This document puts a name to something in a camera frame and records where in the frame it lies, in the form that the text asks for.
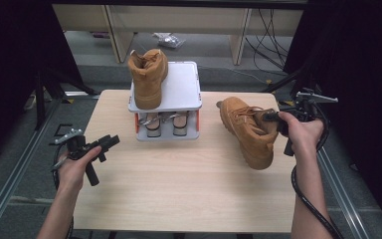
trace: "shoe rack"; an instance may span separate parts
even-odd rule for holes
[[[135,105],[134,83],[131,84],[131,96],[128,109],[135,114],[135,131],[139,141],[159,140],[192,140],[200,135],[199,109],[202,107],[200,83],[197,64],[195,62],[169,62],[168,74],[162,82],[162,102],[153,110],[141,110]],[[159,113],[164,118],[176,112],[188,112],[187,134],[174,135],[173,119],[160,120],[161,134],[156,137],[147,136],[147,128],[140,123],[149,113]]]

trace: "tan leather boot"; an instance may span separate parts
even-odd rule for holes
[[[260,170],[272,164],[278,123],[263,121],[263,114],[274,112],[273,109],[249,107],[235,97],[226,98],[220,105],[222,123],[238,139],[250,168]]]
[[[153,49],[140,56],[132,50],[128,67],[134,82],[135,105],[143,110],[158,108],[162,101],[161,84],[168,73],[164,53]]]

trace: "wire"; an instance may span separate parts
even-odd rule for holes
[[[266,35],[268,35],[269,38],[271,39],[271,41],[272,41],[272,43],[273,43],[275,49],[276,49],[275,51],[274,51],[274,50],[271,50],[271,51],[273,51],[273,52],[275,52],[275,53],[278,54],[279,59],[281,60],[282,64],[284,65],[284,64],[285,64],[285,61],[284,61],[284,59],[282,58],[282,54],[280,53],[278,46],[280,46],[282,49],[284,49],[284,48],[283,48],[283,47],[279,44],[279,42],[276,40],[275,26],[274,26],[274,22],[273,22],[273,19],[274,19],[274,10],[271,9],[271,20],[270,20],[268,26],[266,25],[266,21],[265,21],[265,19],[263,18],[262,11],[261,11],[260,9],[259,9],[259,15],[260,15],[260,18],[262,19],[263,25],[265,26],[265,29],[266,29],[265,35],[263,36],[261,42],[263,42],[263,40],[265,39]],[[271,26],[272,26],[272,33],[273,33],[273,35],[274,35],[273,37],[272,37],[272,35],[270,34],[270,31],[269,31],[269,29],[270,29]]]
[[[259,51],[260,43],[259,43],[259,45],[257,45],[257,47],[254,47],[254,46],[250,43],[250,41],[248,40],[247,37],[245,38],[245,40],[246,40],[247,43],[250,45],[250,47],[253,48],[253,50],[254,50],[254,52],[255,52],[254,55],[256,55],[256,53],[259,54],[260,56],[262,56],[263,58],[265,58],[266,60],[268,60],[268,61],[271,62],[273,65],[275,65],[275,66],[277,66],[278,68],[280,68],[281,70],[284,68],[281,64],[275,62],[272,58],[266,56],[264,53],[262,53],[262,52]]]
[[[225,69],[225,70],[228,70],[228,71],[231,71],[231,72],[234,72],[234,73],[238,73],[238,74],[241,74],[241,75],[244,75],[244,76],[248,76],[248,77],[254,78],[254,79],[256,79],[257,81],[259,81],[259,82],[264,83],[264,84],[267,85],[266,82],[264,82],[263,80],[257,78],[257,77],[254,76],[254,75],[247,74],[247,73],[243,73],[243,72],[240,72],[240,71],[237,71],[237,70],[233,70],[233,69],[230,69],[230,68],[215,68],[215,67],[206,67],[206,66],[202,66],[202,65],[198,65],[198,68],[205,68],[205,69]]]
[[[276,52],[275,50],[272,50],[272,49],[270,49],[269,47],[265,46],[265,45],[263,44],[263,38],[262,38],[262,40],[260,40],[260,39],[259,39],[259,36],[256,36],[256,39],[257,39],[257,41],[259,41],[259,42],[262,44],[262,46],[263,46],[266,50],[268,50],[268,51],[270,51],[270,52],[273,52],[273,53],[278,53],[278,52]],[[283,57],[287,57],[286,54],[283,54],[283,53],[281,53],[281,52],[279,52],[279,54],[281,54],[281,56],[283,56]]]
[[[55,165],[55,163],[58,162],[58,160],[59,160],[59,154],[60,154],[61,148],[62,148],[65,144],[67,144],[67,143],[64,142],[64,143],[61,143],[61,144],[58,145],[58,148],[57,148],[57,150],[55,151],[55,154],[54,154],[54,165]],[[59,183],[60,183],[60,180],[59,180],[59,173],[58,173],[57,170],[53,170],[53,171],[52,171],[52,175],[53,175],[53,177],[54,177],[55,187],[56,187],[56,189],[58,190],[58,188],[59,188]],[[73,231],[74,231],[74,216],[73,216],[73,218],[71,219],[70,227],[69,227],[68,232],[67,232],[67,237],[66,237],[67,239],[73,237]]]
[[[296,195],[299,197],[302,203],[308,208],[308,210],[320,221],[320,223],[325,227],[325,229],[330,233],[330,235],[333,238],[337,238],[337,239],[343,238],[342,234],[334,225],[333,221],[331,221],[331,223],[328,222],[327,219],[323,215],[321,215],[321,213],[311,204],[311,202],[300,191],[296,181],[296,166],[292,170],[292,173],[290,175],[290,181],[292,183],[292,187]]]
[[[286,74],[280,74],[280,73],[270,72],[270,71],[266,71],[266,70],[261,69],[261,68],[257,65],[257,63],[256,63],[256,56],[254,56],[254,58],[253,58],[253,62],[254,62],[254,65],[256,66],[256,68],[259,69],[259,70],[262,71],[262,72],[270,73],[270,74],[278,75],[278,76],[282,76],[282,77],[286,77],[286,76],[287,76]]]
[[[320,150],[324,146],[325,141],[328,138],[330,124],[329,124],[327,117],[324,114],[324,111],[321,109],[321,107],[315,101],[312,101],[311,104],[319,111],[319,113],[321,114],[321,117],[322,117],[321,120],[324,123],[324,130],[323,130],[323,133],[321,135],[321,139],[317,144],[317,150]]]

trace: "wooden table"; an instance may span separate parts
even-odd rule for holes
[[[165,232],[290,232],[294,158],[275,142],[273,164],[248,167],[237,139],[223,126],[216,102],[229,96],[250,106],[278,109],[258,93],[202,92],[200,136],[195,140],[136,139],[130,91],[102,92],[85,135],[118,134],[120,143],[94,162],[100,184],[85,178],[74,213],[76,229]]]

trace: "boot sole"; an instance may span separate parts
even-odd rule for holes
[[[224,116],[225,114],[226,114],[225,111],[222,111],[222,108],[221,108],[220,109],[220,118],[222,120],[223,126],[232,135],[237,136],[235,134],[235,131],[234,131],[233,127],[232,127],[232,124],[229,122],[229,117],[228,116]],[[269,167],[271,165],[270,163],[268,163],[268,165],[266,165],[265,163],[261,164],[261,162],[260,162],[260,160],[258,158],[255,158],[252,155],[250,155],[250,153],[244,148],[244,146],[242,145],[242,143],[239,141],[238,138],[237,138],[237,140],[240,143],[241,154],[243,155],[244,160],[246,161],[247,165],[250,168],[256,169],[256,170],[260,170],[260,169],[265,169],[265,168],[267,168],[267,167]]]

